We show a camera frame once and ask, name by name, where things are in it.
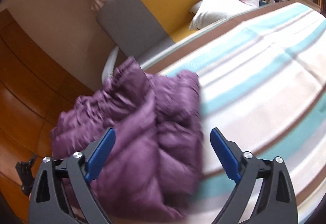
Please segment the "white printed pillow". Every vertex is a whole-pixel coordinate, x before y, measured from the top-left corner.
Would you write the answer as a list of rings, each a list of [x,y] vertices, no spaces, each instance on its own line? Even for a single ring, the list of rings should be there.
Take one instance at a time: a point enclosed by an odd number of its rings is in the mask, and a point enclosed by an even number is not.
[[[190,22],[190,30],[199,30],[224,18],[259,7],[259,0],[202,0]]]

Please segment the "striped bed sheet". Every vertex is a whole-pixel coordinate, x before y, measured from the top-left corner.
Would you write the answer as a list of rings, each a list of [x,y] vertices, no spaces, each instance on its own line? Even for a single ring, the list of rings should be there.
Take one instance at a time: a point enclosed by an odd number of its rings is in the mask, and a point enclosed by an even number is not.
[[[216,22],[140,61],[149,73],[195,72],[204,134],[203,180],[186,223],[211,223],[235,183],[210,145],[218,128],[259,158],[282,157],[298,221],[325,195],[325,17],[300,3],[273,4]]]

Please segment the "purple quilted puffer jacket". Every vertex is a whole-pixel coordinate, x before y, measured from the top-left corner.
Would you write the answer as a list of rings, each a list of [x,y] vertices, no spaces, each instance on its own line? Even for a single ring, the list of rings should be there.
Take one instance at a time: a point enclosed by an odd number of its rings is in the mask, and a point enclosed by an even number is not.
[[[83,151],[113,128],[116,142],[91,188],[106,214],[148,222],[185,218],[202,174],[198,76],[147,74],[128,58],[92,96],[62,112],[54,159]]]

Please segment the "grey yellow blue sofa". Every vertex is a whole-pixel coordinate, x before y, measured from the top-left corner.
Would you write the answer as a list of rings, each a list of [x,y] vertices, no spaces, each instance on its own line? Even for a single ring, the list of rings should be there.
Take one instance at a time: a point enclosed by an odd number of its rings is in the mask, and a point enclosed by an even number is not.
[[[102,72],[102,81],[113,75],[118,52],[139,64],[190,36],[193,6],[201,0],[108,0],[96,20],[116,47]]]

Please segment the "wooden wardrobe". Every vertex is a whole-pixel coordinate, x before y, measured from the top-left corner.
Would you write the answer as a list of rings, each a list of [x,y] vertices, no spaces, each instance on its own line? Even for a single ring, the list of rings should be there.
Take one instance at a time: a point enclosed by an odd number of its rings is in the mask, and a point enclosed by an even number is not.
[[[29,199],[15,170],[35,157],[32,174],[51,155],[50,131],[62,111],[93,91],[48,56],[5,9],[1,11],[1,194],[19,222]]]

